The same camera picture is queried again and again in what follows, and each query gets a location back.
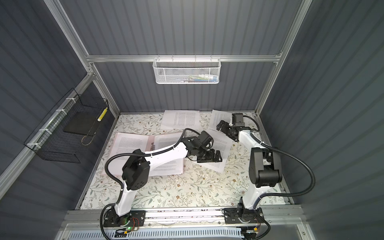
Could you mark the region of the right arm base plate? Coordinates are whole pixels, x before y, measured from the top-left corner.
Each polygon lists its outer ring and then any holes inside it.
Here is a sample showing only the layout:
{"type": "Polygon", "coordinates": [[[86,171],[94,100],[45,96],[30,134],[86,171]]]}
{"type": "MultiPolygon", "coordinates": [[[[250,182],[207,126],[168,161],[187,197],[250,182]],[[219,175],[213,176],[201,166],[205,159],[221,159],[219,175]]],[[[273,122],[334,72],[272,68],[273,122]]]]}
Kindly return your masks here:
{"type": "Polygon", "coordinates": [[[221,210],[226,224],[262,224],[264,214],[258,210],[239,210],[236,208],[224,208],[221,210]]]}

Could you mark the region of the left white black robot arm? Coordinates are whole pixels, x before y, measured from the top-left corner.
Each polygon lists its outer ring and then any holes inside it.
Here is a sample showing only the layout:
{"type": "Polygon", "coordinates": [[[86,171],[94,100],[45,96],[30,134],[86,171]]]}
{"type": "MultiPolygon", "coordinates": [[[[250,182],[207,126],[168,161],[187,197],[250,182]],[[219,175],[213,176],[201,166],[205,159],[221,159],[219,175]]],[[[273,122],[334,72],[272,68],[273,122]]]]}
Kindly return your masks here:
{"type": "Polygon", "coordinates": [[[187,128],[173,145],[149,152],[137,149],[132,153],[120,153],[110,157],[104,169],[107,176],[120,185],[120,193],[111,209],[101,215],[101,219],[105,221],[103,226],[127,226],[135,219],[131,214],[133,200],[137,191],[147,184],[150,173],[157,167],[190,156],[196,157],[199,164],[221,163],[221,152],[214,150],[213,145],[214,139],[206,131],[199,133],[187,128]],[[122,166],[122,180],[119,180],[110,172],[109,164],[121,157],[128,159],[122,166]]]}

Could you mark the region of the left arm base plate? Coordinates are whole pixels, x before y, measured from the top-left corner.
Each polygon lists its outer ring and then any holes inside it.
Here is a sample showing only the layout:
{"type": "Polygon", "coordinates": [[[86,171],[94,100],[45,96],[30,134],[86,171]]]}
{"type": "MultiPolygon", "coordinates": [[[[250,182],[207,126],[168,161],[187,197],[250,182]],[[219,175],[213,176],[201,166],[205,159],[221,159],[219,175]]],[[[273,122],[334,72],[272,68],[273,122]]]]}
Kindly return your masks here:
{"type": "Polygon", "coordinates": [[[103,227],[142,227],[145,222],[146,213],[146,211],[130,211],[128,214],[119,217],[115,209],[107,210],[103,217],[103,227]]]}

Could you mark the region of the pink paper folder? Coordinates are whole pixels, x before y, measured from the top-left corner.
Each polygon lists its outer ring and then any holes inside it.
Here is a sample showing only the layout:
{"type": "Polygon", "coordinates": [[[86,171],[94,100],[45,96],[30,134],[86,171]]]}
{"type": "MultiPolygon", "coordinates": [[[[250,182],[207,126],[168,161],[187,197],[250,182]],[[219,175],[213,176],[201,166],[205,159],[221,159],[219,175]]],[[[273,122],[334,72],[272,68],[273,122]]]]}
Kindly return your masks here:
{"type": "Polygon", "coordinates": [[[152,142],[153,142],[153,137],[154,137],[154,136],[150,136],[150,139],[149,139],[149,142],[148,142],[148,145],[147,145],[147,150],[146,150],[145,152],[150,151],[151,144],[152,144],[152,142]]]}

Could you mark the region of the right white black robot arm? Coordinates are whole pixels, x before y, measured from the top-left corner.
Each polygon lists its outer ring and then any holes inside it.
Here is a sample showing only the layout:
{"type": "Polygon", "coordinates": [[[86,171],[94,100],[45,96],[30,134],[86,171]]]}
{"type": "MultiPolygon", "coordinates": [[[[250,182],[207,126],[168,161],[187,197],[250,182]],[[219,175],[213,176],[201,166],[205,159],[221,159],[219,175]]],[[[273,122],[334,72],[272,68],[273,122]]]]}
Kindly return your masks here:
{"type": "Polygon", "coordinates": [[[260,202],[270,189],[282,181],[281,157],[272,150],[262,146],[263,142],[255,136],[260,131],[247,127],[244,119],[255,120],[241,113],[232,114],[230,123],[221,120],[216,128],[235,142],[242,143],[250,151],[249,178],[251,184],[240,198],[236,209],[223,209],[227,224],[260,223],[263,217],[260,202]]]}

